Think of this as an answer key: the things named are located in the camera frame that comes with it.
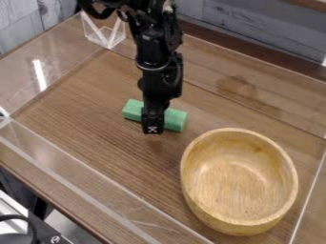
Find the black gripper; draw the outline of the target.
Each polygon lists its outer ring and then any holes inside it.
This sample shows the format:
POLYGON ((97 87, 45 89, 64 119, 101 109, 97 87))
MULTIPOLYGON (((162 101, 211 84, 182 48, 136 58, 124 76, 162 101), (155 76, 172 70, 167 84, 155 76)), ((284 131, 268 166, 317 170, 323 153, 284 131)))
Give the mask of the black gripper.
MULTIPOLYGON (((164 65, 136 58, 136 66, 143 72, 138 86, 143 92, 144 110, 162 112, 170 107, 170 101, 182 96, 183 56, 175 51, 164 65)), ((164 114, 150 115, 146 111, 142 111, 143 133, 163 133, 164 114)))

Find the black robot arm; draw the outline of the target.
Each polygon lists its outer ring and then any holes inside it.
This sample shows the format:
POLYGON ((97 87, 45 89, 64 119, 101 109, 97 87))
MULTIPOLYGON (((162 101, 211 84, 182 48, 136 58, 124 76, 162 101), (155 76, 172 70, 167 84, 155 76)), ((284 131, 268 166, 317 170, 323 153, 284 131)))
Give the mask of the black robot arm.
POLYGON ((138 86, 143 93, 140 122, 143 133, 163 133, 166 110, 182 96, 183 31, 175 0, 77 0, 80 9, 103 20, 115 12, 128 24, 136 45, 135 64, 143 76, 138 86))

